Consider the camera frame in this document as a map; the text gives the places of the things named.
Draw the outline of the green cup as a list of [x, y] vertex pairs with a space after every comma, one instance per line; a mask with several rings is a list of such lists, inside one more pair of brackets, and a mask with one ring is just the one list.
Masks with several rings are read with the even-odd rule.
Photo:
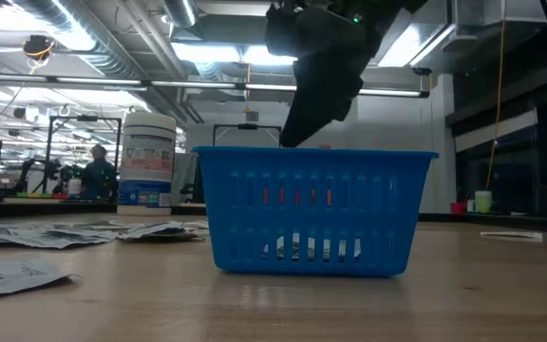
[[480, 190], [475, 192], [475, 211], [480, 214], [491, 212], [493, 206], [492, 192]]

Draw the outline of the blue plastic basket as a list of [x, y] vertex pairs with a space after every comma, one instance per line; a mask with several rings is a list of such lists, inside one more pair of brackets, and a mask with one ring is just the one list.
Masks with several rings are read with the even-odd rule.
[[[427, 151], [201, 146], [196, 148], [214, 263], [227, 272], [337, 276], [397, 276], [406, 270], [429, 165]], [[315, 187], [319, 203], [263, 205], [262, 188]], [[292, 234], [301, 257], [292, 261]], [[286, 257], [275, 242], [285, 237]], [[307, 261], [307, 240], [316, 260]], [[333, 253], [347, 241], [345, 263], [325, 263], [321, 243]], [[361, 240], [355, 263], [353, 243]]]

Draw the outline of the person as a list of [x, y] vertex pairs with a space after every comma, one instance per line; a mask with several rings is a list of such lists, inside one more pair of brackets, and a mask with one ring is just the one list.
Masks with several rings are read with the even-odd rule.
[[97, 200], [109, 198], [114, 183], [115, 168], [106, 160], [107, 150], [100, 144], [91, 148], [93, 161], [84, 169], [82, 198]]

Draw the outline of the small orange object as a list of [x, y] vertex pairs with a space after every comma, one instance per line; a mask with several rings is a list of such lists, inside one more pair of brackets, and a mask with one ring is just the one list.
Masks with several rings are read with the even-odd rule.
[[296, 187], [291, 191], [291, 194], [291, 198], [287, 199], [284, 187], [273, 188], [270, 185], [264, 185], [262, 188], [262, 204], [282, 207], [288, 201], [294, 206], [300, 206], [303, 202], [306, 202], [309, 206], [315, 206], [320, 200], [320, 194], [315, 187], [309, 188], [306, 195], [303, 194], [301, 188]]

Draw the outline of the overhead light bar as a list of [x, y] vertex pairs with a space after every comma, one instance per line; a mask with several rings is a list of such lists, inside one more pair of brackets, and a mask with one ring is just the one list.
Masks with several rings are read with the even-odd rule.
[[104, 90], [145, 91], [147, 88], [187, 88], [187, 89], [212, 89], [212, 90], [239, 90], [239, 91], [277, 91], [295, 92], [296, 85], [274, 85], [241, 82], [202, 82], [202, 81], [177, 81], [177, 80], [151, 80], [151, 79], [124, 79], [105, 77], [79, 77], [79, 76], [54, 76], [33, 74], [9, 74], [0, 73], [0, 84], [18, 86], [80, 88], [97, 87]]

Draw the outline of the grey cloth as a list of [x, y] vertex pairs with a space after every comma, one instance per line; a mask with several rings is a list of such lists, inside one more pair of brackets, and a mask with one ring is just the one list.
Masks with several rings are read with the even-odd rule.
[[198, 157], [195, 153], [175, 155], [171, 200], [173, 206], [179, 206], [193, 198], [197, 166]]

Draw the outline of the black aluminium frame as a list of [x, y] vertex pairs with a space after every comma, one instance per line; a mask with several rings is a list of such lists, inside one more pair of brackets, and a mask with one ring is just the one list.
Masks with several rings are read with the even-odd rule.
[[[114, 204], [82, 203], [82, 202], [55, 202], [43, 203], [0, 203], [0, 218], [51, 216], [65, 214], [115, 213]], [[424, 213], [418, 217], [419, 222], [456, 222], [490, 225], [508, 228], [517, 228], [529, 231], [547, 233], [547, 218], [512, 217], [477, 214], [431, 214]]]

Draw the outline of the packets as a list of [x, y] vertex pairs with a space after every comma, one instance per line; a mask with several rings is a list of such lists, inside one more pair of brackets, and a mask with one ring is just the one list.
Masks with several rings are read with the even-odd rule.
[[499, 240], [509, 240], [509, 241], [526, 241], [532, 243], [542, 243], [543, 234], [538, 232], [516, 232], [516, 231], [506, 231], [506, 232], [480, 232], [482, 238], [493, 238]]

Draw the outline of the low black workstation frame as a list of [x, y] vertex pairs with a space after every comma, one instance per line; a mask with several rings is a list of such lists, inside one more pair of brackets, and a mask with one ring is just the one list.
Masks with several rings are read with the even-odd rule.
[[[279, 139], [282, 135], [282, 127], [281, 126], [275, 126], [275, 125], [260, 125], [256, 123], [237, 123], [237, 124], [229, 124], [229, 123], [216, 123], [213, 125], [212, 130], [212, 146], [217, 145], [217, 140], [222, 138], [225, 133], [221, 133], [220, 135], [217, 134], [217, 130], [219, 128], [225, 128], [225, 129], [237, 129], [237, 130], [266, 130], [270, 136], [273, 137], [273, 139], [278, 143], [278, 147], [281, 147], [281, 143], [279, 142]], [[270, 131], [276, 130], [278, 136], [275, 137]]]

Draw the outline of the antiseptic towelette packet navy label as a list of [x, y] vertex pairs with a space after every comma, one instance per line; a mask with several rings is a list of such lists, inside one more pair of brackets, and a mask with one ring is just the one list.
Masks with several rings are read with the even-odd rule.
[[[291, 259], [292, 261], [298, 261], [301, 257], [301, 236], [298, 233], [292, 234], [292, 248]], [[347, 249], [347, 241], [340, 239], [337, 243], [336, 253], [333, 253], [331, 240], [325, 238], [321, 243], [320, 257], [323, 262], [328, 263], [335, 259], [339, 263], [345, 263], [349, 257]], [[283, 260], [286, 257], [285, 251], [285, 237], [279, 236], [275, 242], [275, 257], [277, 260]], [[352, 261], [357, 263], [361, 259], [361, 240], [356, 238], [353, 243], [353, 257]], [[308, 237], [307, 240], [307, 261], [315, 262], [316, 260], [316, 240], [314, 237]]]

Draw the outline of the colourful blocks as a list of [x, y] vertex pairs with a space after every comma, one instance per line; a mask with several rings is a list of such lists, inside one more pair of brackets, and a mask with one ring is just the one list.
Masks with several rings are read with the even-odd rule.
[[51, 194], [51, 193], [28, 193], [28, 192], [17, 192], [17, 198], [30, 198], [30, 199], [54, 199], [54, 200], [67, 200], [67, 194]]

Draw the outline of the tall black workstation frame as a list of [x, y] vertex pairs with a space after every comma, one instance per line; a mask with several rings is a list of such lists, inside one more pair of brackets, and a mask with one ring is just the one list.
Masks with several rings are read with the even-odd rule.
[[[118, 191], [118, 167], [119, 167], [119, 156], [121, 151], [121, 141], [122, 141], [122, 123], [123, 121], [119, 118], [101, 118], [98, 116], [90, 115], [76, 115], [76, 116], [67, 116], [62, 115], [51, 116], [49, 118], [48, 131], [47, 131], [47, 146], [46, 146], [46, 158], [43, 161], [45, 166], [51, 164], [51, 147], [52, 147], [52, 137], [58, 132], [62, 127], [65, 127], [68, 121], [78, 121], [86, 123], [96, 123], [98, 121], [104, 122], [115, 122], [117, 124], [116, 128], [112, 128], [112, 131], [116, 133], [116, 142], [115, 142], [115, 157], [112, 173], [107, 178], [105, 185], [109, 190], [106, 198], [109, 201], [113, 201], [114, 197], [117, 195]], [[69, 200], [79, 200], [82, 197], [83, 187], [82, 179], [80, 177], [74, 178], [71, 177], [68, 180], [64, 180], [63, 176], [59, 177], [63, 181], [63, 184], [67, 185], [67, 198]]]

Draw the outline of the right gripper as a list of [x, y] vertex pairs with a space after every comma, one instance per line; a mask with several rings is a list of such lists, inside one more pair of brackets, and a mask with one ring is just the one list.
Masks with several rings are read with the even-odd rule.
[[363, 86], [361, 74], [381, 44], [377, 0], [273, 0], [265, 43], [274, 56], [293, 57], [296, 91], [279, 138], [297, 147], [332, 121], [343, 122]]

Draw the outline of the large white printed packet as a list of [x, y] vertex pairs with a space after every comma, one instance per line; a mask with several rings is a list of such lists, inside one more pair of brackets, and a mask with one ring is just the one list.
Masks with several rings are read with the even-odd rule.
[[42, 258], [0, 259], [0, 295], [48, 285], [72, 274], [61, 272]]

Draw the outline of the white packet dark print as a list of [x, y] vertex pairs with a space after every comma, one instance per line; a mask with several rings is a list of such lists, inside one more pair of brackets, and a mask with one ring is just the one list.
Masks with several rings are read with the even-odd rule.
[[65, 249], [76, 245], [100, 244], [115, 240], [110, 231], [54, 228], [53, 226], [20, 227], [0, 224], [0, 244], [17, 244], [30, 248]]

